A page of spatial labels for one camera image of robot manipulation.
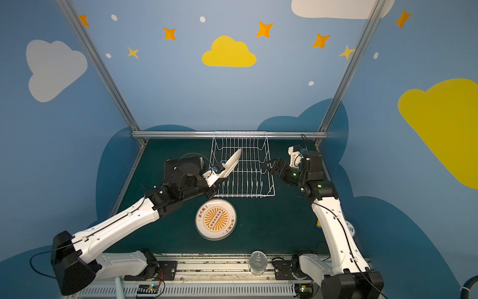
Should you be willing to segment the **black square plate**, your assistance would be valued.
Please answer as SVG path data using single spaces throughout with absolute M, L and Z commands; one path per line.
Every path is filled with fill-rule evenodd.
M 171 179 L 176 170 L 179 170 L 182 174 L 202 174 L 204 169 L 204 159 L 200 156 L 168 159 L 164 163 L 164 180 Z

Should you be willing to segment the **white round plate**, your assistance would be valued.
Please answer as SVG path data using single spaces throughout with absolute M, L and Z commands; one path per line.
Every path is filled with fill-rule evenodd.
M 221 163 L 220 166 L 217 167 L 219 178 L 227 178 L 229 176 L 239 163 L 241 154 L 242 149 L 240 148 L 225 163 Z
M 195 216 L 198 233 L 207 240 L 218 241 L 228 237 L 237 225 L 237 212 L 224 199 L 213 199 L 204 203 Z

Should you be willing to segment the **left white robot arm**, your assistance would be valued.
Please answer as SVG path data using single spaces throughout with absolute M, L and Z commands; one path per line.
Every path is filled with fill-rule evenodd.
M 179 209 L 186 200 L 203 194 L 213 197 L 228 176 L 227 167 L 215 164 L 205 171 L 199 162 L 195 156 L 175 167 L 162 184 L 95 227 L 57 234 L 52 241 L 51 265 L 61 294 L 72 295 L 93 282 L 103 269 L 97 257 L 119 240 Z

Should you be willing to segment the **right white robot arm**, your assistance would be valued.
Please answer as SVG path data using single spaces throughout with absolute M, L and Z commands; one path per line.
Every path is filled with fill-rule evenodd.
M 331 257 L 330 263 L 314 254 L 299 255 L 299 271 L 312 278 L 324 299 L 379 299 L 384 281 L 371 269 L 358 249 L 342 211 L 333 183 L 326 179 L 321 153 L 291 150 L 290 161 L 266 162 L 270 174 L 300 188 L 320 222 Z

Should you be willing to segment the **left circuit board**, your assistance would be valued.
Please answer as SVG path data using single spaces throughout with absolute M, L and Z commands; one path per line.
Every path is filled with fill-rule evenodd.
M 159 295 L 159 285 L 139 285 L 136 289 L 136 299 L 155 299 Z

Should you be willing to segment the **circuit board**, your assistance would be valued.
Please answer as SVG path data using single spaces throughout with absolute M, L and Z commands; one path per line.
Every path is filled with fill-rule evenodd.
M 159 295 L 159 285 L 139 285 L 136 289 L 136 299 L 155 299 Z
M 310 285 L 295 285 L 295 299 L 311 299 L 313 295 L 313 287 L 311 287 Z

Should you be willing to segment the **right circuit board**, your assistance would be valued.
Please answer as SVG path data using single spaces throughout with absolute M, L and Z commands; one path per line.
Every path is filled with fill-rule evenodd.
M 295 299 L 311 299 L 313 295 L 313 287 L 311 287 L 310 285 L 295 285 Z

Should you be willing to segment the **aluminium frame rail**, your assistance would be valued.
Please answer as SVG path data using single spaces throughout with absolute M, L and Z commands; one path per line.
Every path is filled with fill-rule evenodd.
M 215 137 L 257 137 L 272 139 L 301 139 L 302 136 L 308 139 L 325 139 L 326 132 L 184 132 L 184 131 L 133 131 L 133 138 L 145 139 L 188 139 L 188 138 L 215 138 Z

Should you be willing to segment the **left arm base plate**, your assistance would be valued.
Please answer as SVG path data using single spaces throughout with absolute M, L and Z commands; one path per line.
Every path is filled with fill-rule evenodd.
M 125 281 L 164 280 L 173 281 L 178 267 L 177 261 L 149 262 L 138 275 L 125 275 Z

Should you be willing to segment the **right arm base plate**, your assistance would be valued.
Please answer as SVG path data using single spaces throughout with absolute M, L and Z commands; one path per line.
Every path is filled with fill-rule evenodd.
M 311 260 L 311 256 L 307 255 L 303 261 L 305 262 L 306 272 L 301 268 L 301 256 L 294 255 L 290 260 L 276 257 L 271 260 L 274 268 L 276 280 L 315 280 L 322 281 L 327 269 L 323 265 L 317 265 L 317 260 Z

